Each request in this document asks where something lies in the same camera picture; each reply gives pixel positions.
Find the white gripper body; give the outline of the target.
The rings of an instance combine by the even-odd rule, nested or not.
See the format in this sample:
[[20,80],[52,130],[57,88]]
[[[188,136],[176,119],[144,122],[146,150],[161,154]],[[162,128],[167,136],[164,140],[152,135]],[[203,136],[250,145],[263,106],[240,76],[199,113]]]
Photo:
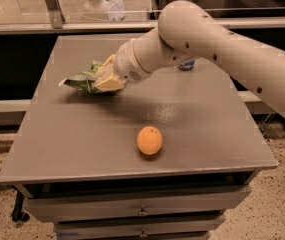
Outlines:
[[139,64],[134,53],[135,38],[122,44],[115,53],[113,62],[114,71],[130,83],[139,83],[149,78],[151,74]]

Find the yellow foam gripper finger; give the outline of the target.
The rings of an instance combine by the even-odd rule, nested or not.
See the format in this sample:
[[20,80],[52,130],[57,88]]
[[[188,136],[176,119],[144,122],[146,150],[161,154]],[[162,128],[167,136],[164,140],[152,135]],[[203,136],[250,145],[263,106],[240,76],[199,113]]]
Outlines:
[[115,59],[115,55],[114,54],[110,55],[106,59],[106,61],[98,68],[97,75],[103,76],[111,72],[113,69],[114,59]]
[[96,92],[113,92],[125,87],[126,80],[115,72],[94,75],[93,88]]

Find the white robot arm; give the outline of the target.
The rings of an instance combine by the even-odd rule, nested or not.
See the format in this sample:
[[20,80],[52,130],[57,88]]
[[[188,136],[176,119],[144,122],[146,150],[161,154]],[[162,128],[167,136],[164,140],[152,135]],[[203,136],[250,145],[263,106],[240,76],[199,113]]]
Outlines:
[[285,51],[229,31],[183,0],[162,10],[156,28],[121,45],[94,87],[119,90],[193,57],[214,63],[285,118]]

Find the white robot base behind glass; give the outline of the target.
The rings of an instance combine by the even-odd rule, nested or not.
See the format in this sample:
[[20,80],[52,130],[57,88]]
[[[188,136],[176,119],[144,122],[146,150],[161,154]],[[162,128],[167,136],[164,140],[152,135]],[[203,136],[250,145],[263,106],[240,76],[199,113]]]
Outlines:
[[123,0],[87,0],[83,18],[88,21],[117,22],[125,17]]

